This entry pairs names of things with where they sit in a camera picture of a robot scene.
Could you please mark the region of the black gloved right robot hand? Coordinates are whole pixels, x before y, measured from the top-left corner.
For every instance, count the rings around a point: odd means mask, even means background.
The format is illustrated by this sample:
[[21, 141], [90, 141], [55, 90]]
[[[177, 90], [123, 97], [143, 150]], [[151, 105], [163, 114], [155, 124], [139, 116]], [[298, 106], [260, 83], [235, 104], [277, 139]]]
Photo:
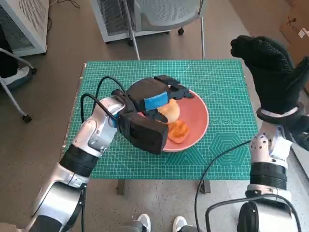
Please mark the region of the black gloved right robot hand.
[[294, 66], [286, 49], [264, 37], [240, 35], [231, 42], [231, 55], [250, 70], [263, 110], [283, 115], [297, 105], [309, 79], [309, 58]]

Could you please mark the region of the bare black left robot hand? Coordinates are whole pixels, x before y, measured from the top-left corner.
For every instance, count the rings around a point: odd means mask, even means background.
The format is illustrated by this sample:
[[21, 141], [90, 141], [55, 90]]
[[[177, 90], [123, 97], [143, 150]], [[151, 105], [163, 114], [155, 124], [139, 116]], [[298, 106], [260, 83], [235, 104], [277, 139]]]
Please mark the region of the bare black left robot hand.
[[163, 123], [167, 123], [168, 119], [158, 111], [159, 107], [168, 104], [171, 99], [181, 100], [194, 97], [188, 88], [167, 75], [141, 79], [131, 85], [126, 93], [138, 113]]

